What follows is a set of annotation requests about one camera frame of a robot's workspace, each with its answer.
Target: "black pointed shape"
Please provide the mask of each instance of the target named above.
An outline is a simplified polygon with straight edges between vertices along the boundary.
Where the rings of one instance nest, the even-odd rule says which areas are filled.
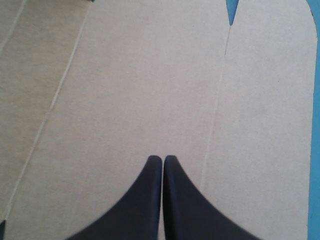
[[[5,229],[6,229],[6,220],[3,220],[2,223],[0,223],[0,240],[5,239]]]
[[[212,206],[175,156],[164,162],[163,217],[166,240],[259,240]]]
[[[68,240],[157,240],[162,160],[150,156],[126,194],[102,217]]]

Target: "beige cardboard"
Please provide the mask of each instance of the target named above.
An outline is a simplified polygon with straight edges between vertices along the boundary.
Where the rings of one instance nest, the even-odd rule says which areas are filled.
[[[239,1],[202,189],[262,239],[307,239],[316,47],[306,1]]]
[[[174,154],[237,224],[306,240],[315,55],[304,1],[240,0],[230,29],[224,0],[97,0],[6,239],[66,238]]]
[[[80,230],[124,194],[151,154],[178,155],[199,182],[228,30],[219,1],[93,3],[7,239]]]
[[[1,13],[4,8],[11,9],[7,6],[16,1],[3,2]],[[2,50],[1,219],[6,215],[14,186],[65,71],[87,7],[88,2],[78,0],[28,0]],[[1,13],[1,24],[11,26],[12,18],[2,21],[10,12],[4,16]]]

